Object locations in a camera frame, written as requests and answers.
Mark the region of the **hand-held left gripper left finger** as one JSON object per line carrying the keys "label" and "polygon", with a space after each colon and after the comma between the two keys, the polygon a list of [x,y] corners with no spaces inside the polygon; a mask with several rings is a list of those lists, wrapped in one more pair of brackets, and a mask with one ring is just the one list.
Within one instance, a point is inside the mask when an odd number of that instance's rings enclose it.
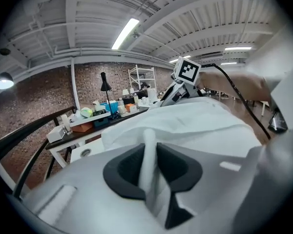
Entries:
{"label": "hand-held left gripper left finger", "polygon": [[161,234],[138,186],[145,146],[83,157],[32,190],[24,206],[44,233]]}

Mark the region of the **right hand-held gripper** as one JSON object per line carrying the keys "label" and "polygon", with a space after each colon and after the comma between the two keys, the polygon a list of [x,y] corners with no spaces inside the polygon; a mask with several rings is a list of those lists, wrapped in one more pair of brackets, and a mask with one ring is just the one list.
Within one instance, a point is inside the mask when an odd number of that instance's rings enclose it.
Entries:
{"label": "right hand-held gripper", "polygon": [[198,92],[196,82],[199,78],[201,65],[187,58],[181,58],[175,64],[172,77],[173,83],[161,99],[160,106],[170,106],[181,98],[195,98],[201,94]]}

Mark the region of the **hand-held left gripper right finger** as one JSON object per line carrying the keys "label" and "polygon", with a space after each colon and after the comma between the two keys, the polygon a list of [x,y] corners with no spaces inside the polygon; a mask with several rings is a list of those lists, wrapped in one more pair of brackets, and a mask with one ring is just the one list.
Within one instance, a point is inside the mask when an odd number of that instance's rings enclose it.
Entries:
{"label": "hand-held left gripper right finger", "polygon": [[232,231],[259,157],[206,153],[157,145],[160,172],[169,186],[167,231]]}

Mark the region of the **white pillowcase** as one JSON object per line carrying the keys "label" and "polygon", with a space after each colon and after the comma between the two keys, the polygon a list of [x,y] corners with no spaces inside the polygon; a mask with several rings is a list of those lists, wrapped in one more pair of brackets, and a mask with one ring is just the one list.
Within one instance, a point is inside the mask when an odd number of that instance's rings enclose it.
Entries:
{"label": "white pillowcase", "polygon": [[183,99],[171,106],[156,107],[144,114],[144,122],[161,130],[206,132],[243,125],[230,109],[208,97]]}

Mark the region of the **white work table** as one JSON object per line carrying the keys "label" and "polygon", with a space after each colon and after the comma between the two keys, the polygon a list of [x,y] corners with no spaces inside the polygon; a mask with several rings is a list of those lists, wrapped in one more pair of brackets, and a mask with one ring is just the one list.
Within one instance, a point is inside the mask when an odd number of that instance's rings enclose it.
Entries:
{"label": "white work table", "polygon": [[139,128],[129,132],[145,146],[138,186],[145,192],[146,206],[161,225],[161,234],[234,234],[232,231],[167,231],[165,218],[169,205],[169,186],[160,172],[157,145],[176,145],[191,150],[227,156],[246,157],[259,144],[247,125],[206,132],[170,133],[168,130]]}

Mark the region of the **person's right forearm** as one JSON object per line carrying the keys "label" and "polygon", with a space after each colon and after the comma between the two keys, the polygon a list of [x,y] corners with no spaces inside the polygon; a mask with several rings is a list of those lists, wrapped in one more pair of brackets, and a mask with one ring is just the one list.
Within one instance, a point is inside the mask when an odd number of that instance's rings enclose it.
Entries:
{"label": "person's right forearm", "polygon": [[[230,71],[227,75],[245,100],[266,101],[271,103],[271,92],[263,77],[250,72]],[[229,80],[220,71],[201,72],[196,85],[203,89],[220,91],[238,97]]]}

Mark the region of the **white paper bag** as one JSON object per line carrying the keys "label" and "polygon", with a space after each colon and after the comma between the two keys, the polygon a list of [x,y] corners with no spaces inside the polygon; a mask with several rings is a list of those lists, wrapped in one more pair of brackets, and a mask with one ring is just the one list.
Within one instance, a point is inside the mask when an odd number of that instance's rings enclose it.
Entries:
{"label": "white paper bag", "polygon": [[149,104],[153,104],[153,103],[155,103],[157,101],[156,89],[148,88],[147,89],[147,95],[148,95]]}

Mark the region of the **small white tray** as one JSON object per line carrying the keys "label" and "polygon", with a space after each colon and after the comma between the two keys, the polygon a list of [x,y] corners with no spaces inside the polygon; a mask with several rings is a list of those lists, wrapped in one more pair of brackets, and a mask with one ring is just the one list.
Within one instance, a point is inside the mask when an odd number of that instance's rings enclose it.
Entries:
{"label": "small white tray", "polygon": [[124,117],[128,117],[128,116],[132,116],[132,115],[135,115],[139,112],[140,112],[140,110],[136,109],[136,108],[134,108],[134,110],[132,112],[129,112],[125,109],[124,112],[122,114],[120,114],[120,117],[124,118]]}

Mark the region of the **blue box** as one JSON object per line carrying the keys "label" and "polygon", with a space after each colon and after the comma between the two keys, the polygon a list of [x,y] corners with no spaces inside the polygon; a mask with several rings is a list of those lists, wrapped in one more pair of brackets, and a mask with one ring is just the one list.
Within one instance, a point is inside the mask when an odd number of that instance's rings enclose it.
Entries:
{"label": "blue box", "polygon": [[110,101],[110,103],[105,102],[105,103],[101,103],[101,106],[105,107],[105,110],[108,112],[111,112],[112,114],[116,114],[116,112],[118,111],[118,102],[117,101]]}

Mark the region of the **teal box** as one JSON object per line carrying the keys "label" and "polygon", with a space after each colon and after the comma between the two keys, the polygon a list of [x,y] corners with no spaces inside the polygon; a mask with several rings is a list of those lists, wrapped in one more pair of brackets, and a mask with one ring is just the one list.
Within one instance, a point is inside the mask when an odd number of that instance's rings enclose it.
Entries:
{"label": "teal box", "polygon": [[93,121],[94,128],[107,127],[109,124],[110,124],[110,121],[107,117]]}

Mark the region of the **long white tray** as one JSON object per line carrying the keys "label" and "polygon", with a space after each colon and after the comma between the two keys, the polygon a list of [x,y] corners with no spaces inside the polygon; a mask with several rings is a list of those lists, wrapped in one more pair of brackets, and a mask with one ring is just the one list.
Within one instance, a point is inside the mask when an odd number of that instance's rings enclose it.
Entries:
{"label": "long white tray", "polygon": [[110,115],[111,115],[111,113],[109,111],[107,111],[104,114],[100,114],[100,115],[97,115],[97,116],[93,116],[93,117],[89,117],[89,118],[85,118],[85,119],[80,119],[80,120],[77,120],[75,122],[71,122],[69,124],[69,126],[70,127],[78,126],[78,125],[81,125],[81,124],[89,123],[89,122],[92,122],[92,121],[95,121],[95,120],[99,120],[99,119],[108,117]]}

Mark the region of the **white tissue pack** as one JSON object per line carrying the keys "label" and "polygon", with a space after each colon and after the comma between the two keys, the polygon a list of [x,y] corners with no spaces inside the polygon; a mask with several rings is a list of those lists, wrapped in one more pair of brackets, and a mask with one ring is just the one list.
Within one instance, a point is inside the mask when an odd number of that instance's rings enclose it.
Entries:
{"label": "white tissue pack", "polygon": [[101,105],[98,100],[93,101],[92,104],[95,112],[105,110],[105,106]]}

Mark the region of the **lime and white ball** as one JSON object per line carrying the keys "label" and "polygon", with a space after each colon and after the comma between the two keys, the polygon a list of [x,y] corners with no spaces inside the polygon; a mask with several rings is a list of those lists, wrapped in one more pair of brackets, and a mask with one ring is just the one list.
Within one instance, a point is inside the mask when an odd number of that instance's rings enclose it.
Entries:
{"label": "lime and white ball", "polygon": [[88,107],[83,107],[80,110],[80,115],[84,118],[90,118],[93,116],[93,111]]}

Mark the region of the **white vertical pipe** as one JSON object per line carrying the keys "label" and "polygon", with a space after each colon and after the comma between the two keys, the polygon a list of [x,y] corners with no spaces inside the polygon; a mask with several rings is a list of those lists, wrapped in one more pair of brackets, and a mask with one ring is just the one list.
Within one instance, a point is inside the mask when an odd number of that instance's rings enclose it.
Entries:
{"label": "white vertical pipe", "polygon": [[77,87],[76,87],[76,80],[75,80],[75,62],[74,58],[71,58],[71,82],[72,82],[72,89],[73,89],[73,97],[75,101],[76,108],[78,110],[81,109],[80,103],[79,103],[79,98],[78,98],[78,93],[77,93]]}

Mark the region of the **black pendant lamp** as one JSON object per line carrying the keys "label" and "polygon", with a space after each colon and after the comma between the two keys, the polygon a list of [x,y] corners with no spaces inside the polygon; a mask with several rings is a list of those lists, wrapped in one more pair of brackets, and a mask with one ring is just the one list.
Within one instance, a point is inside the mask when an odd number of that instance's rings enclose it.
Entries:
{"label": "black pendant lamp", "polygon": [[0,74],[0,90],[5,90],[14,86],[14,81],[12,76],[7,73],[3,72]]}

